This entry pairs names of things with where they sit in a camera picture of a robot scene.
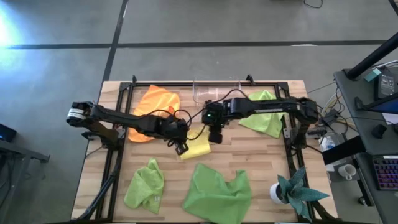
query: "wooden tabletop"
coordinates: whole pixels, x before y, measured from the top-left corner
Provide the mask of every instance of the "wooden tabletop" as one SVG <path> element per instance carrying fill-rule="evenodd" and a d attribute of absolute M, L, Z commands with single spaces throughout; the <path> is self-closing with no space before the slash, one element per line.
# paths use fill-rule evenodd
<path fill-rule="evenodd" d="M 289 83 L 291 96 L 307 96 L 302 80 L 286 81 Z M 115 109 L 120 82 L 104 82 L 99 104 L 106 108 Z M 147 91 L 148 87 L 135 87 L 132 97 L 131 113 Z M 198 96 L 193 101 L 192 87 L 166 87 L 169 91 L 180 96 L 181 109 L 195 114 L 205 100 L 216 100 L 223 97 L 231 87 L 199 87 Z M 246 94 L 259 90 L 269 90 L 274 93 L 273 87 L 250 86 L 242 87 Z M 241 97 L 238 92 L 228 98 Z M 185 114 L 179 115 L 187 120 Z M 191 128 L 201 127 L 200 116 L 193 119 Z M 309 139 L 307 144 L 318 148 L 316 140 Z M 87 153 L 101 146 L 99 141 L 89 143 Z M 333 196 L 323 164 L 322 155 L 310 150 L 303 150 L 305 166 L 310 187 L 330 197 L 320 201 L 326 210 L 337 216 Z M 130 209 L 123 202 L 124 195 L 129 187 L 135 171 L 146 166 L 149 159 L 154 157 L 165 175 L 165 188 L 158 215 L 143 208 Z M 98 193 L 103 175 L 106 150 L 101 149 L 90 155 L 84 163 L 80 184 L 76 195 L 72 218 L 81 215 Z M 252 190 L 252 204 L 244 217 L 245 222 L 295 222 L 297 217 L 290 205 L 277 205 L 271 201 L 269 188 L 277 182 L 277 175 L 289 177 L 287 159 L 285 155 L 282 135 L 279 139 L 272 138 L 231 122 L 223 129 L 222 144 L 212 144 L 211 153 L 181 161 L 174 148 L 167 147 L 160 139 L 145 143 L 136 143 L 126 140 L 124 147 L 121 175 L 119 178 L 118 196 L 114 210 L 114 222 L 201 222 L 201 218 L 186 213 L 182 202 L 187 194 L 190 179 L 197 163 L 203 163 L 224 175 L 226 181 L 235 178 L 236 170 L 245 170 L 248 173 Z M 104 204 L 105 216 L 108 211 L 110 190 Z"/>

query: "potted plant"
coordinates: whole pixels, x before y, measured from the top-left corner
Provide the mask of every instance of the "potted plant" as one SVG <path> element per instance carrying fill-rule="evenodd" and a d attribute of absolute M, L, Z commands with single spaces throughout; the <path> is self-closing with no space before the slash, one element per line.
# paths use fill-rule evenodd
<path fill-rule="evenodd" d="M 317 190 L 303 187 L 303 177 L 305 167 L 301 167 L 290 180 L 278 175 L 278 183 L 271 186 L 269 194 L 275 203 L 291 204 L 297 214 L 307 218 L 312 222 L 308 214 L 308 208 L 303 202 L 313 202 L 321 200 L 329 195 Z"/>

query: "light green towel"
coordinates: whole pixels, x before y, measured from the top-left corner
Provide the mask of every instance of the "light green towel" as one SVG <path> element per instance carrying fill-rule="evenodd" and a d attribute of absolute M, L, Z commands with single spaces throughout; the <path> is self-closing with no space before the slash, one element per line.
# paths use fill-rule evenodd
<path fill-rule="evenodd" d="M 239 224 L 251 204 L 249 179 L 244 170 L 225 182 L 217 171 L 197 164 L 182 208 L 217 224 Z"/>
<path fill-rule="evenodd" d="M 163 172 L 156 159 L 149 159 L 148 165 L 136 171 L 124 197 L 124 203 L 130 208 L 142 205 L 158 214 L 164 188 Z"/>
<path fill-rule="evenodd" d="M 257 91 L 248 96 L 250 100 L 274 100 L 276 96 L 267 90 Z M 279 138 L 282 130 L 282 122 L 280 119 L 284 113 L 264 113 L 253 114 L 248 118 L 241 119 L 240 125 L 247 128 L 266 133 L 274 138 Z"/>

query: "succulent plant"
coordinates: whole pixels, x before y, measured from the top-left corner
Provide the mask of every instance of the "succulent plant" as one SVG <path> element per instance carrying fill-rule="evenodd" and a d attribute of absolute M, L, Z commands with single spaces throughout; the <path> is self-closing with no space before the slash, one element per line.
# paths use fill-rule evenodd
<path fill-rule="evenodd" d="M 308 208 L 303 202 L 314 202 L 329 197 L 329 195 L 308 187 L 303 187 L 304 175 L 305 167 L 301 167 L 290 180 L 286 180 L 285 177 L 278 175 L 278 182 L 281 188 L 280 196 L 283 203 L 290 203 L 297 214 L 312 222 L 308 214 Z"/>

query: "gray floor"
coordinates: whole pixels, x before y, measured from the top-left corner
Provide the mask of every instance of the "gray floor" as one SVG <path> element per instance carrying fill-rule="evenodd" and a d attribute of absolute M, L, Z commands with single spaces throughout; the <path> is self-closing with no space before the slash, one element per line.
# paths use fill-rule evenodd
<path fill-rule="evenodd" d="M 121 3 L 0 0 L 0 45 L 110 44 Z M 387 0 L 325 0 L 321 9 L 294 0 L 130 0 L 119 42 L 384 40 L 396 32 L 397 19 Z M 251 74 L 258 80 L 305 80 L 312 90 L 376 47 L 117 49 L 109 79 L 130 80 L 134 74 L 139 80 L 224 80 Z M 18 191 L 8 223 L 69 219 L 87 141 L 65 118 L 71 102 L 98 98 L 108 54 L 109 49 L 0 50 L 0 123 L 19 132 L 19 145 L 51 154 L 48 164 L 29 168 L 31 178 Z M 394 51 L 384 61 L 397 57 Z M 310 97 L 324 105 L 334 92 L 332 85 Z M 332 184 L 332 191 L 339 217 L 379 223 L 374 207 L 356 203 L 356 183 Z"/>

